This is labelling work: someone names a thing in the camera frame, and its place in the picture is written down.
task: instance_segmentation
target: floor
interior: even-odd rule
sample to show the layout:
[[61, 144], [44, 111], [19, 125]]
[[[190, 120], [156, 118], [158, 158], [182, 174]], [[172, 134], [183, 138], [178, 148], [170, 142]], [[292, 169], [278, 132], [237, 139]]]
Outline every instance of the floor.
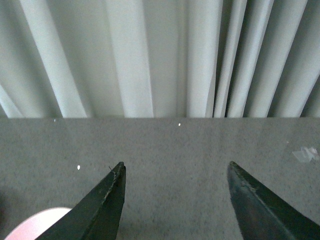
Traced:
[[242, 239], [227, 166], [235, 161], [320, 224], [320, 119], [1, 119], [0, 239], [31, 215], [72, 208], [126, 165], [119, 240]]

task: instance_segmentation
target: pink round object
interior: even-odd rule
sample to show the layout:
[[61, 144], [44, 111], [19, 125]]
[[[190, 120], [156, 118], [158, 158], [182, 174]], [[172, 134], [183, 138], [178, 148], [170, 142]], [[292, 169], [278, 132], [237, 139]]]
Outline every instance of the pink round object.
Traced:
[[4, 240], [35, 240], [70, 210], [54, 207], [38, 212], [17, 226]]

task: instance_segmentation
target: curtain fold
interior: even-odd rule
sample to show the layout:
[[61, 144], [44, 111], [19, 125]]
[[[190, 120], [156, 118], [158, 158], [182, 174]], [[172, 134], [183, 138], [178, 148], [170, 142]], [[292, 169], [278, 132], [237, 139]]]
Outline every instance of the curtain fold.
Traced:
[[0, 117], [320, 116], [318, 0], [0, 1]]

